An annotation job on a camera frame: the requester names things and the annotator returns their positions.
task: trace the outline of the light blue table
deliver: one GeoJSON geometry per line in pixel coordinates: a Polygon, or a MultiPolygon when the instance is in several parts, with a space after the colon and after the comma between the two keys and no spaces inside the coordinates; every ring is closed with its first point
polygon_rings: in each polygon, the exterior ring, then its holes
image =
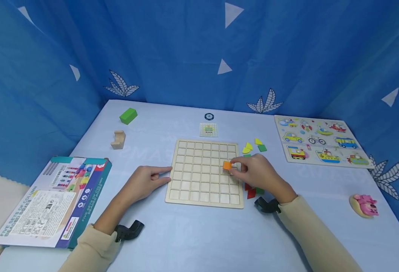
{"type": "MultiPolygon", "coordinates": [[[[95,222],[111,198],[139,165],[168,166],[177,138],[199,138],[199,123],[212,112],[219,137],[243,147],[259,138],[263,152],[279,174],[305,196],[315,212],[366,272],[399,271],[399,222],[365,169],[288,163],[274,118],[248,114],[110,100],[71,156],[110,158],[113,168],[90,222],[95,222]],[[119,115],[135,108],[138,117],[126,126],[119,115]],[[124,130],[124,149],[113,150],[113,131],[124,130]],[[351,194],[378,200],[380,216],[359,217],[350,208],[351,194]]],[[[145,228],[126,241],[109,271],[306,271],[299,246],[276,215],[262,214],[254,200],[245,208],[222,209],[165,203],[166,187],[132,206],[122,224],[140,220],[145,228]]],[[[0,256],[0,272],[54,272],[68,257],[64,249],[11,246],[0,256]]]]}

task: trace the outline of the beige sleeve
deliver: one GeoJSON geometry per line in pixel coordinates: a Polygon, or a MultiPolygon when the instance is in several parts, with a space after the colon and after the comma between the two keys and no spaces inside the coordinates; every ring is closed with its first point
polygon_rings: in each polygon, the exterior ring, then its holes
{"type": "Polygon", "coordinates": [[[299,242],[314,272],[362,272],[302,196],[279,208],[282,212],[278,217],[299,242]]]}
{"type": "Polygon", "coordinates": [[[120,246],[120,243],[115,243],[116,235],[116,232],[107,235],[88,225],[59,272],[106,271],[120,246]]]}

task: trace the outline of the wood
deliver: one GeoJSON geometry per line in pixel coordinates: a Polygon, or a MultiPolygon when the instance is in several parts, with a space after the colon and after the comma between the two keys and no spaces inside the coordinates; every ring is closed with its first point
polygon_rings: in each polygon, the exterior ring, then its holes
{"type": "Polygon", "coordinates": [[[110,145],[113,147],[113,149],[123,149],[125,141],[124,131],[116,130],[114,133],[115,133],[115,141],[111,142],[110,145]]]}

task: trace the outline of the green wooden piece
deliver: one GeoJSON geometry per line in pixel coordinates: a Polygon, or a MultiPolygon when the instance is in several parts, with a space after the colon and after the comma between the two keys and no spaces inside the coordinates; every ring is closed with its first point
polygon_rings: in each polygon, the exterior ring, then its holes
{"type": "Polygon", "coordinates": [[[256,187],[256,188],[255,188],[255,191],[256,191],[256,193],[259,194],[259,195],[264,195],[264,189],[261,189],[261,188],[256,187]]]}
{"type": "Polygon", "coordinates": [[[119,118],[122,123],[129,124],[131,121],[133,121],[134,118],[136,118],[136,116],[136,110],[133,108],[129,108],[119,118]]]}
{"type": "Polygon", "coordinates": [[[260,152],[267,151],[267,148],[266,148],[266,146],[264,144],[259,144],[258,149],[259,149],[260,152]]]}

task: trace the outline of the black clamp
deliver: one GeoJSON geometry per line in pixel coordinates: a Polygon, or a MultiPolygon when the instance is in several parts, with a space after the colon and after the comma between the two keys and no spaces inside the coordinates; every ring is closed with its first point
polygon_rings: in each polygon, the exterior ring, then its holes
{"type": "Polygon", "coordinates": [[[254,204],[257,207],[257,210],[259,210],[260,212],[264,212],[264,213],[278,212],[278,213],[280,213],[280,208],[278,206],[279,203],[278,203],[278,200],[276,200],[276,198],[272,199],[270,202],[267,202],[264,200],[264,198],[259,197],[255,201],[254,204]]]}
{"type": "Polygon", "coordinates": [[[115,227],[115,231],[117,232],[115,242],[118,243],[121,240],[133,240],[139,236],[144,226],[145,225],[138,220],[135,220],[131,227],[126,227],[119,224],[115,227]]]}

